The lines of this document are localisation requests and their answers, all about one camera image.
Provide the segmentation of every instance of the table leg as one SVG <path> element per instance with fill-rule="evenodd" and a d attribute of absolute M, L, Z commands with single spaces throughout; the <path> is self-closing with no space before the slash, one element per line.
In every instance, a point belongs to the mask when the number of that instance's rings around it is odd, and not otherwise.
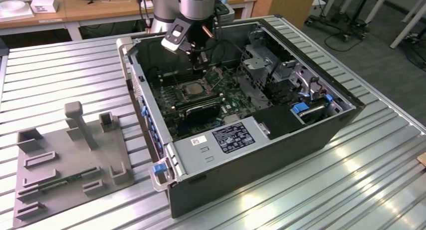
<path fill-rule="evenodd" d="M 393 41 L 393 43 L 390 45 L 393 49 L 398 46 L 398 44 L 401 43 L 403 38 L 407 36 L 409 32 L 411 31 L 413 27 L 418 23 L 419 19 L 424 15 L 424 13 L 426 13 L 426 3 L 422 6 L 422 8 L 419 9 L 419 11 L 417 12 L 417 14 L 415 14 L 413 20 L 410 21 L 410 23 L 403 28 L 403 30 L 402 30 L 401 34 L 398 35 L 397 39 L 394 39 L 394 41 Z"/>
<path fill-rule="evenodd" d="M 370 14 L 367 15 L 366 19 L 365 19 L 365 23 L 369 24 L 375 16 L 375 14 L 378 13 L 378 10 L 381 8 L 381 6 L 383 5 L 383 2 L 385 0 L 378 0 L 375 5 L 374 5 L 374 8 L 370 12 Z"/>
<path fill-rule="evenodd" d="M 353 1 L 353 0 L 345 0 L 343 6 L 341 7 L 341 10 L 339 10 L 341 13 L 345 13 L 345 12 L 346 12 L 347 7 L 349 7 L 351 1 Z"/>
<path fill-rule="evenodd" d="M 333 6 L 333 4 L 334 4 L 334 1 L 335 0 L 327 0 L 327 3 L 326 3 L 326 5 L 325 5 L 325 9 L 323 9 L 323 15 L 326 16 L 327 15 L 327 13 L 329 13 L 329 11 L 330 11 L 330 9 L 331 9 L 331 6 Z"/>
<path fill-rule="evenodd" d="M 68 33 L 73 41 L 82 40 L 80 29 L 78 29 L 80 28 L 78 22 L 66 22 L 65 28 L 68 29 Z"/>
<path fill-rule="evenodd" d="M 241 19 L 247 19 L 251 17 L 253 6 L 254 6 L 253 1 L 245 3 L 242 13 L 241 13 Z"/>
<path fill-rule="evenodd" d="M 402 22 L 406 23 L 409 21 L 409 19 L 411 18 L 413 14 L 417 12 L 419 6 L 422 5 L 424 0 L 418 0 L 415 5 L 413 6 L 410 12 L 407 13 L 407 15 L 405 16 Z"/>

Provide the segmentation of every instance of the white label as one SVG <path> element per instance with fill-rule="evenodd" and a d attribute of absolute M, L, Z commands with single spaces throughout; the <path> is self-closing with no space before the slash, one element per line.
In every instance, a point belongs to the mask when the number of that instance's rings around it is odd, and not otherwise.
<path fill-rule="evenodd" d="M 58 22 L 62 21 L 62 19 L 44 19 L 44 20 L 38 20 L 38 23 L 50 23 L 50 22 Z"/>
<path fill-rule="evenodd" d="M 193 146 L 196 146 L 197 144 L 201 144 L 206 141 L 208 141 L 208 139 L 206 139 L 205 135 L 196 137 L 194 139 L 190 140 Z"/>

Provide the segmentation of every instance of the motherboard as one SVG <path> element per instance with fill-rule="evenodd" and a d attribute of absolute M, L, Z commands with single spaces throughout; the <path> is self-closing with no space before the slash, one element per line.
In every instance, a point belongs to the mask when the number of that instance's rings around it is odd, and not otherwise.
<path fill-rule="evenodd" d="M 152 88 L 168 130 L 174 140 L 226 125 L 255 112 L 239 88 L 237 69 L 213 66 L 201 78 Z"/>

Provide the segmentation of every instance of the white box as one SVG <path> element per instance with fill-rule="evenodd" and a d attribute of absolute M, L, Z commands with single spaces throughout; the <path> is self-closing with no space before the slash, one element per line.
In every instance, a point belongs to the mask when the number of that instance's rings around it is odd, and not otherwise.
<path fill-rule="evenodd" d="M 58 9 L 57 0 L 32 0 L 30 8 L 34 13 L 53 13 Z"/>
<path fill-rule="evenodd" d="M 32 9 L 29 8 L 29 4 L 25 3 L 22 9 L 14 12 L 0 11 L 0 22 L 10 21 L 16 19 L 32 18 L 34 15 L 32 14 Z"/>
<path fill-rule="evenodd" d="M 326 3 L 322 0 L 313 0 L 311 4 L 313 5 L 309 10 L 309 15 L 314 15 L 314 16 L 319 17 L 322 9 L 325 9 L 325 7 L 326 7 L 326 5 L 325 5 Z"/>

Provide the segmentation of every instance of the barcode label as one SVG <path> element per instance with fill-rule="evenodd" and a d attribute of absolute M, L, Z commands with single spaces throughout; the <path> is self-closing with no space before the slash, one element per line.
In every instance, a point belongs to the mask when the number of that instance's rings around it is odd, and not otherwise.
<path fill-rule="evenodd" d="M 38 20 L 38 23 L 50 23 L 50 22 L 58 22 L 62 21 L 62 19 L 44 19 L 44 20 Z"/>

